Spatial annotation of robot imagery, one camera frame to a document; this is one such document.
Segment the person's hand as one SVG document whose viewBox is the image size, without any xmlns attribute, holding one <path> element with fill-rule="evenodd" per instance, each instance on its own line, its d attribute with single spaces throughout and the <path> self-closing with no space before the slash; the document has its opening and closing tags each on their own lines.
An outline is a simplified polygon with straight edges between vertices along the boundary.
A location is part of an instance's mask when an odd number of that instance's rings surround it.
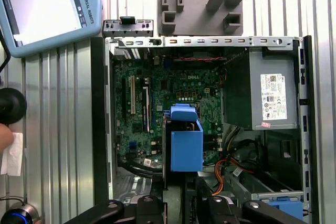
<svg viewBox="0 0 336 224">
<path fill-rule="evenodd" d="M 12 131 L 5 124 L 0 125 L 0 151 L 3 152 L 14 141 Z"/>
</svg>

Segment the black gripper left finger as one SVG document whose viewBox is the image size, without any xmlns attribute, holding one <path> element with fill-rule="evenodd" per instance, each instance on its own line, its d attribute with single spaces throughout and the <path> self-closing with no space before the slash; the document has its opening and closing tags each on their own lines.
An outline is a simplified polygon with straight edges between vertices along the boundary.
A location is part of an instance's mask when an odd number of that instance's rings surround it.
<svg viewBox="0 0 336 224">
<path fill-rule="evenodd" d="M 99 203 L 67 223 L 166 223 L 163 180 L 154 179 L 148 195 L 134 197 L 126 205 L 112 199 Z"/>
</svg>

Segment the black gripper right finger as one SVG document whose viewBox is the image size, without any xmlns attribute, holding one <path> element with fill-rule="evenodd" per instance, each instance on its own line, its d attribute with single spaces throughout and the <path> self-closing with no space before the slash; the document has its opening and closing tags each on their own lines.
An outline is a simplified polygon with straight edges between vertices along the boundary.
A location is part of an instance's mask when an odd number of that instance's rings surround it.
<svg viewBox="0 0 336 224">
<path fill-rule="evenodd" d="M 226 175 L 224 189 L 214 193 L 210 176 L 196 181 L 198 223 L 308 223 L 303 191 L 269 175 Z"/>
</svg>

